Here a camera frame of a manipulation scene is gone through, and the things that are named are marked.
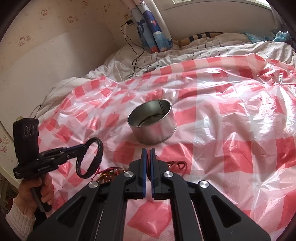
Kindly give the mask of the white knit sleeve forearm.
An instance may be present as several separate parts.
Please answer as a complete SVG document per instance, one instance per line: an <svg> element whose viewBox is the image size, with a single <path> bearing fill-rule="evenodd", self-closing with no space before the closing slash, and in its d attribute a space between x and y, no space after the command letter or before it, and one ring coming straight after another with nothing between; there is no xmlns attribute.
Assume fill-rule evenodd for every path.
<svg viewBox="0 0 296 241"><path fill-rule="evenodd" d="M13 200L13 205L5 219L20 240L27 240L29 234L33 231L36 221L35 215L30 218L17 207L15 199Z"/></svg>

